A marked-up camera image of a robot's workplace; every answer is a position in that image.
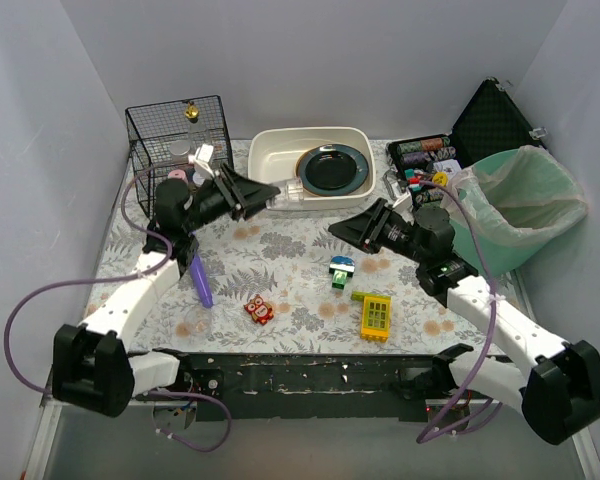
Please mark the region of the glass bottle gold stopper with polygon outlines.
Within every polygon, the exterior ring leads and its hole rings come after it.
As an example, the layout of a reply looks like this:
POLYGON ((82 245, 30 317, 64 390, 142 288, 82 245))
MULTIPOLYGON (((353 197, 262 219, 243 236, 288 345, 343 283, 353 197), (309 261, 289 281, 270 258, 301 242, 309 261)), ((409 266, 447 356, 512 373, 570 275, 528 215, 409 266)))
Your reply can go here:
POLYGON ((200 111, 195 103, 190 100, 184 110, 184 117, 188 123, 188 139, 191 152, 194 153, 198 147, 207 140, 207 128, 200 117, 200 111))

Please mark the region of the brown spice jar white lid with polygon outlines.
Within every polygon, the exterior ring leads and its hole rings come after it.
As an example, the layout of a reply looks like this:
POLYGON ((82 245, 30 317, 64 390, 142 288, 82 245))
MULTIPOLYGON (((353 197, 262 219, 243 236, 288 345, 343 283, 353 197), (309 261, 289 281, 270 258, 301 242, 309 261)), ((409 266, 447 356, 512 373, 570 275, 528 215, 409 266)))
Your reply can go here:
POLYGON ((212 175, 209 174, 208 172, 203 172, 200 173, 197 170, 194 170, 191 176, 191 182, 196 186, 196 187, 200 187, 203 185, 203 183, 207 180, 210 180, 212 178, 212 175))

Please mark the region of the pink lid spice jar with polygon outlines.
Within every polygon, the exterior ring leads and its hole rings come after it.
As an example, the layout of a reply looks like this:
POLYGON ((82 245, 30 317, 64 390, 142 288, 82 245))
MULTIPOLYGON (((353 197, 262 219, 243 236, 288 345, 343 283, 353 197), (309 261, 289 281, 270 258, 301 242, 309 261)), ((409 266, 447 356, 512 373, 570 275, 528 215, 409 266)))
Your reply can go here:
POLYGON ((168 178, 169 179, 179 179, 182 180, 184 182, 188 182, 188 176, 187 173, 182 170, 182 169, 174 169, 171 170, 168 174, 168 178))

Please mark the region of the blue ceramic plate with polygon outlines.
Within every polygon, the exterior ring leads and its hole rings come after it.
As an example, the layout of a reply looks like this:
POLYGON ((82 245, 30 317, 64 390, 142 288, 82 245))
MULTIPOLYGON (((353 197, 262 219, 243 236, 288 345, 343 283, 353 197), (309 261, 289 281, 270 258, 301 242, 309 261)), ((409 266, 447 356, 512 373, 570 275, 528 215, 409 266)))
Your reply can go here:
POLYGON ((347 196, 354 193, 358 188, 360 188, 364 184, 369 175, 369 172, 369 163, 364 154, 353 147, 343 144, 326 144, 308 150, 299 158, 295 167, 295 175, 302 180, 304 189, 310 194, 321 197, 347 196), (332 191, 322 190, 318 189, 317 187, 314 187, 308 182, 304 173, 304 168, 306 167, 307 162, 314 155, 320 153, 335 152, 348 154, 355 160, 357 165, 357 172, 355 178, 347 186, 332 191))

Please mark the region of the black small plate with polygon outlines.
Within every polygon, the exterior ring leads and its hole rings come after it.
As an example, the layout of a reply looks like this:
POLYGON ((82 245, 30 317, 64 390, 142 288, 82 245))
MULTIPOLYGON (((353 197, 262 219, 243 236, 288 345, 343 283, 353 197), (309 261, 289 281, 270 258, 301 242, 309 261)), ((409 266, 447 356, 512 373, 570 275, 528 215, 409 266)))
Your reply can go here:
POLYGON ((322 190, 347 186, 356 176, 355 160, 345 153, 320 153, 312 156, 304 168, 308 182, 322 190))

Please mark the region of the silver lid spice jar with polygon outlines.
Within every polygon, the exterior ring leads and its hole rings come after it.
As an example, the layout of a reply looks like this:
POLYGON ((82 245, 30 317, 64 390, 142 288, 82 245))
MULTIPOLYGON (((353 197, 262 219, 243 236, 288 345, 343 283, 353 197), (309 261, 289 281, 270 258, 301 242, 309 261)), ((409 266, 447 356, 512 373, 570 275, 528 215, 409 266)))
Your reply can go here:
POLYGON ((169 145, 169 154, 173 162, 187 163, 192 145, 189 140, 175 140, 169 145))

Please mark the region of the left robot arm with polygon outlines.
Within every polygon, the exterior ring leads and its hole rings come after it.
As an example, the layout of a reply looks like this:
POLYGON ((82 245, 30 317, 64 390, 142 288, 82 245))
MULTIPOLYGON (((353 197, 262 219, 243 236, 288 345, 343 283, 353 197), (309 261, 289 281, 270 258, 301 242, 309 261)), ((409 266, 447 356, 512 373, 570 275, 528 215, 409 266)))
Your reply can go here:
POLYGON ((198 247, 195 232, 224 215, 249 219, 279 193, 277 186, 243 177, 226 165, 196 191, 179 178, 162 181, 154 191, 154 216, 132 273, 118 281, 101 308, 56 332, 53 397, 116 417, 133 397, 174 384, 180 364, 175 355, 129 354, 136 331, 187 273, 198 247))

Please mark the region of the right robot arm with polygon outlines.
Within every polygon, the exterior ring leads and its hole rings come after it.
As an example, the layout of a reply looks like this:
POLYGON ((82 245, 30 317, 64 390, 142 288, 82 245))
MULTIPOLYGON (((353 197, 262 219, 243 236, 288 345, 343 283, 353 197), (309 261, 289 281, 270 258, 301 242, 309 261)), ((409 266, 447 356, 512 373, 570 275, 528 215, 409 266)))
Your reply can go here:
POLYGON ((368 254, 387 248, 417 263, 420 287, 463 317, 508 357, 501 363, 456 345, 434 356, 412 388, 468 388, 519 412, 545 442, 558 445, 600 419, 600 354, 588 342, 570 343, 545 330, 497 296, 488 281, 453 250, 448 213, 422 207, 406 221, 383 199, 334 223, 329 232, 368 254))

